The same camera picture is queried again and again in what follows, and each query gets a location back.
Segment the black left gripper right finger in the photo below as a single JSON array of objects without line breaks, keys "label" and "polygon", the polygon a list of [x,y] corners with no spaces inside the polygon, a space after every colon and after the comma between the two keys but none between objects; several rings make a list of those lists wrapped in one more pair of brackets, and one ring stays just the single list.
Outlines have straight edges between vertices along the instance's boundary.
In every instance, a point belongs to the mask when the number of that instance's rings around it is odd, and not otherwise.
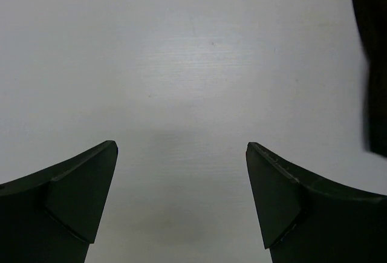
[{"label": "black left gripper right finger", "polygon": [[331,181],[250,142],[247,170],[273,262],[385,262],[386,197]]}]

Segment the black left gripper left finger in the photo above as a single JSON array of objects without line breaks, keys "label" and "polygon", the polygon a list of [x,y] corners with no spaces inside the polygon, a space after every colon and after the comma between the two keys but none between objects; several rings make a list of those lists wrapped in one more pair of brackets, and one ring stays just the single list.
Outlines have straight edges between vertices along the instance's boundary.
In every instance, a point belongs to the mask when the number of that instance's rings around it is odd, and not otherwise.
[{"label": "black left gripper left finger", "polygon": [[84,262],[96,240],[117,143],[1,185],[1,262]]}]

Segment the black pleated skirt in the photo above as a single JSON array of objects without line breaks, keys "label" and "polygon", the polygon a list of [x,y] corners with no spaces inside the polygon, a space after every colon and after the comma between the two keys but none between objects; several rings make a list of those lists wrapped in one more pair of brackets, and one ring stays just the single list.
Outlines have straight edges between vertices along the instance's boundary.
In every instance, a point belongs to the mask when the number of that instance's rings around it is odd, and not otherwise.
[{"label": "black pleated skirt", "polygon": [[386,0],[352,0],[368,64],[364,104],[365,142],[386,157]]}]

